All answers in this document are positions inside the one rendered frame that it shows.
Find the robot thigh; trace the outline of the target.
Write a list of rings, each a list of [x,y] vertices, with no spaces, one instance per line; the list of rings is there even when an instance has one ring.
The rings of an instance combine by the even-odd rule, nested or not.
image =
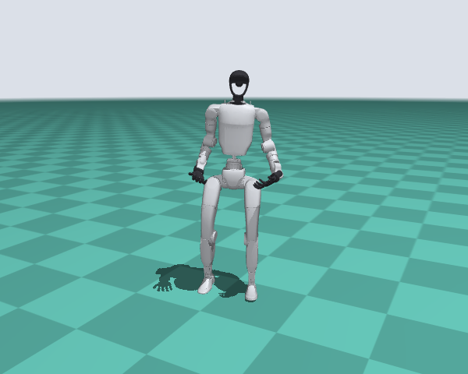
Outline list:
[[[254,240],[256,242],[258,237],[258,221],[261,208],[261,189],[256,189],[254,187],[254,183],[256,183],[256,181],[258,180],[255,178],[244,176],[244,208],[246,217],[244,245],[246,246],[250,240]]]
[[[221,190],[222,175],[211,176],[204,184],[201,204],[201,238],[206,239],[209,245],[213,245],[218,236],[214,225]]]

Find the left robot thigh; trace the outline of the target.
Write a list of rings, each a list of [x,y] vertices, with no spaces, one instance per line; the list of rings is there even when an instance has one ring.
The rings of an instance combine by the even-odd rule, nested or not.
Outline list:
[[[244,208],[246,217],[244,245],[246,246],[250,240],[254,240],[256,242],[258,237],[258,221],[261,208],[261,189],[256,189],[254,187],[254,183],[256,183],[256,181],[258,180],[255,178],[244,176]]]

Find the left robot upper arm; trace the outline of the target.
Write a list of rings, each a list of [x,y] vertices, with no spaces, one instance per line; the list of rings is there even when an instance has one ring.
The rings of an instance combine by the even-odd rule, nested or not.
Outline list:
[[[259,128],[261,132],[261,137],[263,143],[261,144],[261,149],[264,153],[269,153],[270,151],[275,151],[274,144],[271,140],[271,123],[268,116],[268,113],[263,108],[254,108],[255,109],[255,118],[259,122]]]

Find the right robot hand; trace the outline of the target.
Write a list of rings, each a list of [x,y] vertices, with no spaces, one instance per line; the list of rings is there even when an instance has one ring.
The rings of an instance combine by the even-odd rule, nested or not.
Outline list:
[[[197,166],[195,165],[194,169],[193,169],[193,172],[189,172],[189,175],[192,175],[192,180],[195,180],[196,182],[199,181],[199,183],[201,184],[205,184],[207,182],[207,179],[204,181],[204,169],[200,169],[200,168],[197,168]]]

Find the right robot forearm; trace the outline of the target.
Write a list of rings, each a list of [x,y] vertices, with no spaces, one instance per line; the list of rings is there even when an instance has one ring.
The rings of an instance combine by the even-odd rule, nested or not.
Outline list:
[[[200,148],[199,158],[196,161],[197,168],[204,169],[204,166],[207,164],[209,155],[211,154],[211,149],[208,146],[204,146],[204,139]]]

